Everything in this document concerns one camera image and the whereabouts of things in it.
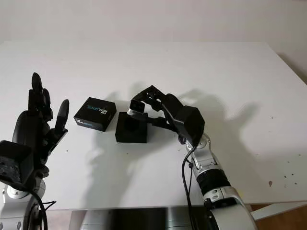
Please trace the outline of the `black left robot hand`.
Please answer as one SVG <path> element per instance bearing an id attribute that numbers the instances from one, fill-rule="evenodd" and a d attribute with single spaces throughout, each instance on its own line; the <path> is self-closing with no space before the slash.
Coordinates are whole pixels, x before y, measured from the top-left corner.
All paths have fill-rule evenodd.
<path id="1" fill-rule="evenodd" d="M 65 125 L 69 115 L 69 100 L 65 99 L 59 108 L 54 128 L 49 122 L 53 119 L 50 95 L 43 87 L 36 72 L 32 75 L 32 88 L 28 91 L 28 110 L 23 111 L 16 122 L 12 141 L 31 148 L 34 157 L 34 171 L 47 177 L 45 166 L 48 157 L 67 134 Z"/>

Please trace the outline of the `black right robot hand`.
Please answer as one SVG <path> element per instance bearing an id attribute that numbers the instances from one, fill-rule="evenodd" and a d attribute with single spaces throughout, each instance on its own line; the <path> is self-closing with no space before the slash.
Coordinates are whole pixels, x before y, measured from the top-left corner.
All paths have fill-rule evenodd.
<path id="1" fill-rule="evenodd" d="M 148 104 L 157 112 L 162 111 L 164 117 L 152 118 L 147 115 L 145 105 Z M 179 134 L 175 124 L 175 116 L 183 107 L 178 98 L 172 94 L 163 94 L 155 86 L 150 86 L 134 96 L 130 102 L 127 114 L 155 127 L 174 131 Z"/>

